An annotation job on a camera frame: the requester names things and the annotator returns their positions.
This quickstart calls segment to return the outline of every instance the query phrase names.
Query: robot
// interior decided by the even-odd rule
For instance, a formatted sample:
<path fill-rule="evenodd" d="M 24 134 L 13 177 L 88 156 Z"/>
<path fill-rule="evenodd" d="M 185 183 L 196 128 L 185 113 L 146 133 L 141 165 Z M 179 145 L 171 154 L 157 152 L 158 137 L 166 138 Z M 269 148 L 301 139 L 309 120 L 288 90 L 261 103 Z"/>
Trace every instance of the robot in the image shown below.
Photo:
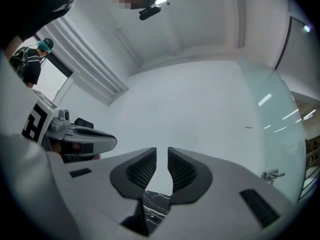
<path fill-rule="evenodd" d="M 59 142 L 65 163 L 92 160 L 95 155 L 111 151 L 116 147 L 117 139 L 114 136 L 90 127 L 76 125 L 80 118 L 71 123 L 67 109 L 60 109 L 40 91 L 33 90 L 33 92 L 38 101 L 22 131 L 22 135 L 27 139 L 36 141 L 48 152 L 53 151 L 52 143 Z M 73 148 L 74 143 L 78 144 L 78 150 Z"/>
<path fill-rule="evenodd" d="M 50 238 L 270 239 L 290 223 L 293 205 L 246 168 L 168 147 L 169 211 L 150 234 L 143 195 L 158 169 L 157 148 L 88 160 L 117 139 L 72 124 L 68 110 L 27 89 L 0 58 L 0 171 L 21 216 Z M 66 144 L 62 156 L 53 142 Z"/>

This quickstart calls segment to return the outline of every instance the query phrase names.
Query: black panel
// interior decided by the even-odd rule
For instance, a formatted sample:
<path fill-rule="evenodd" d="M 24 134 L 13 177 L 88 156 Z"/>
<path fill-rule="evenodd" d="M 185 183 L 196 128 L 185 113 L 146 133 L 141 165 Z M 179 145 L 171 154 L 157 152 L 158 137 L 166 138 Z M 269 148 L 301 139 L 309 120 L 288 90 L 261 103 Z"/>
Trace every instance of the black panel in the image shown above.
<path fill-rule="evenodd" d="M 172 176 L 172 205 L 196 202 L 211 186 L 213 175 L 203 163 L 168 148 L 168 170 Z"/>
<path fill-rule="evenodd" d="M 153 147 L 115 167 L 110 182 L 124 198 L 142 200 L 156 168 L 157 149 Z"/>
<path fill-rule="evenodd" d="M 85 174 L 92 173 L 92 170 L 85 168 L 85 169 L 80 169 L 80 170 L 74 170 L 69 172 L 72 178 L 76 178 Z"/>
<path fill-rule="evenodd" d="M 240 196 L 263 228 L 279 219 L 280 216 L 254 189 L 244 190 Z"/>
<path fill-rule="evenodd" d="M 84 127 L 88 127 L 88 128 L 91 128 L 93 129 L 94 128 L 94 124 L 92 122 L 88 122 L 82 118 L 77 118 L 75 121 L 74 121 L 74 124 L 76 126 L 84 126 Z"/>
<path fill-rule="evenodd" d="M 121 225 L 143 236 L 149 235 L 142 200 L 139 200 L 134 215 L 127 217 Z"/>
<path fill-rule="evenodd" d="M 94 144 L 93 143 L 82 143 L 81 144 L 81 154 L 90 154 L 94 152 Z"/>
<path fill-rule="evenodd" d="M 90 161 L 94 158 L 94 155 L 91 156 L 74 156 L 74 155 L 63 155 L 62 160 L 65 164 Z"/>
<path fill-rule="evenodd" d="M 170 196 L 148 190 L 143 193 L 142 203 L 144 220 L 149 234 L 152 234 L 170 211 Z"/>

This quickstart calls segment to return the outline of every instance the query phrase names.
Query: glass wall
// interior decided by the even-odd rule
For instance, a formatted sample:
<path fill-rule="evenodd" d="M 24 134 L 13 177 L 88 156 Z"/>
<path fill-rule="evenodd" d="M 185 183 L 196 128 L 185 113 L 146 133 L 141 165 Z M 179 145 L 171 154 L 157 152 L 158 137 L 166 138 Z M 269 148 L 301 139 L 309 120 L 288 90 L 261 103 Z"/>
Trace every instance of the glass wall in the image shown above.
<path fill-rule="evenodd" d="M 305 177 L 306 145 L 296 102 L 276 70 L 248 59 L 237 62 L 262 123 L 264 170 L 278 169 L 279 173 L 285 173 L 273 185 L 297 203 Z"/>

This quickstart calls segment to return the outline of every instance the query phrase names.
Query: black t-shirt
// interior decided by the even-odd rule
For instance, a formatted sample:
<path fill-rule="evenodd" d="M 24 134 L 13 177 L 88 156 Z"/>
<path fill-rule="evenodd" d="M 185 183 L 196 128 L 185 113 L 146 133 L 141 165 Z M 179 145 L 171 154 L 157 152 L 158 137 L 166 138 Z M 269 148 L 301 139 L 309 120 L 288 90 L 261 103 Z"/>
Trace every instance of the black t-shirt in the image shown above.
<path fill-rule="evenodd" d="M 36 85 L 41 73 L 39 53 L 36 49 L 29 49 L 26 54 L 28 56 L 28 67 L 25 70 L 23 82 L 26 84 L 30 83 Z"/>
<path fill-rule="evenodd" d="M 71 0 L 0 0 L 0 47 L 4 48 L 15 37 L 22 41 L 34 36 L 43 26 L 65 15 Z"/>

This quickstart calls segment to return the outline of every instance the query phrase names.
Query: white wall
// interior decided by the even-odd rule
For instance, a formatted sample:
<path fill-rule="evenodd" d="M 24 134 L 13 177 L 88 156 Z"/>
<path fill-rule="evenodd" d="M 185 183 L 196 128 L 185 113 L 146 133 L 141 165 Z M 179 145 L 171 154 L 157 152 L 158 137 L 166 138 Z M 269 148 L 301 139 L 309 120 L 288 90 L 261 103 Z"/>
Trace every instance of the white wall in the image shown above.
<path fill-rule="evenodd" d="M 229 160 L 261 175 L 263 128 L 258 127 L 252 96 L 235 61 L 154 69 L 130 77 L 128 85 L 101 118 L 101 128 L 118 140 L 103 157 L 157 147 L 157 171 L 147 190 L 172 192 L 168 147 Z"/>
<path fill-rule="evenodd" d="M 313 117 L 302 123 L 307 140 L 320 136 L 320 111 L 315 112 Z"/>
<path fill-rule="evenodd" d="M 56 94 L 67 79 L 59 69 L 46 59 L 41 64 L 41 74 L 33 89 L 42 92 L 50 101 L 54 101 Z"/>
<path fill-rule="evenodd" d="M 275 68 L 289 28 L 288 0 L 245 0 L 245 6 L 248 56 Z"/>
<path fill-rule="evenodd" d="M 37 48 L 38 40 L 35 37 L 30 37 L 29 39 L 25 40 L 20 46 L 17 48 L 19 50 L 21 47 L 31 46 L 30 48 L 35 49 Z"/>
<path fill-rule="evenodd" d="M 104 124 L 108 106 L 79 86 L 77 80 L 71 83 L 63 98 L 56 104 L 60 109 L 69 110 L 72 123 L 77 118 L 82 118 L 93 123 L 94 129 L 112 134 Z"/>
<path fill-rule="evenodd" d="M 315 32 L 293 20 L 289 40 L 277 68 L 290 91 L 320 102 L 320 44 Z"/>
<path fill-rule="evenodd" d="M 121 80 L 136 72 L 135 62 L 89 0 L 77 0 L 66 17 Z"/>

